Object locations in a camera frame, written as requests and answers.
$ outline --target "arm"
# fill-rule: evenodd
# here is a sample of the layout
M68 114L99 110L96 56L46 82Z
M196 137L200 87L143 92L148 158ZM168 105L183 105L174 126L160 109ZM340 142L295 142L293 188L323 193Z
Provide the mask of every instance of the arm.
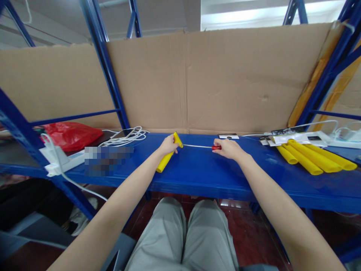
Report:
M173 135L165 138L113 193L84 231L48 270L100 270L115 242L153 179L162 158L175 150Z
M235 141L215 139L241 167L267 218L273 225L295 271L345 270L326 240L289 195Z

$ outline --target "person's right hand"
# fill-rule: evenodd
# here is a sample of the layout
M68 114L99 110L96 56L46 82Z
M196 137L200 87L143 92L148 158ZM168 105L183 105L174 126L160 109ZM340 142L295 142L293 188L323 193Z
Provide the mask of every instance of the person's right hand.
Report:
M233 159L239 162L242 159L246 159L250 155L246 153L242 148L238 145L236 141L229 139L215 139L215 146L221 146L221 150L213 150L217 154L220 154L228 159Z

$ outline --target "red floor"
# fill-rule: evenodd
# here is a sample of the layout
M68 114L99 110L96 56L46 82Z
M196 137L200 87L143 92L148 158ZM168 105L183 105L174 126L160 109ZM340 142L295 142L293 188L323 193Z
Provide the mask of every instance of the red floor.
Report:
M87 188L110 197L113 187L88 186ZM188 195L153 192L152 199L146 202L143 198L123 232L138 240L145 229L153 210L158 202L165 196L172 196L181 202L186 218L196 202L204 198L191 199ZM99 199L98 209L104 202ZM265 263L275 265L280 271L292 270L282 252L281 246L264 213L253 215L249 203L220 199L220 207L228 218L229 230L233 236L238 262L241 266ZM314 210L315 225L329 244L334 247L361 232L361 215L346 218L334 212ZM1 270L46 270L61 254L59 249L40 244L29 243L19 249L13 257L8 259Z

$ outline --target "leg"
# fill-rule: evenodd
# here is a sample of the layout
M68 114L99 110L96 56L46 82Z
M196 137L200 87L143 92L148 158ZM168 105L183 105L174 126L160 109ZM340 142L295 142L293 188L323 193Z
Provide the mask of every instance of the leg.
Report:
M210 200L198 202L192 210L182 264L190 270L239 268L228 220Z
M174 198L163 198L139 238L125 270L180 270L185 216Z

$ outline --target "cardboard box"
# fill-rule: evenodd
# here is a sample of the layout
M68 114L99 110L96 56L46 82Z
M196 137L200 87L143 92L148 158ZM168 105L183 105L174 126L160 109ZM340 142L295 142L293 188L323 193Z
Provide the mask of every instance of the cardboard box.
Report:
M108 50L131 126L247 134L286 127L331 24L173 33ZM113 109L92 45L0 52L0 85L29 121ZM115 113L77 120L119 127Z

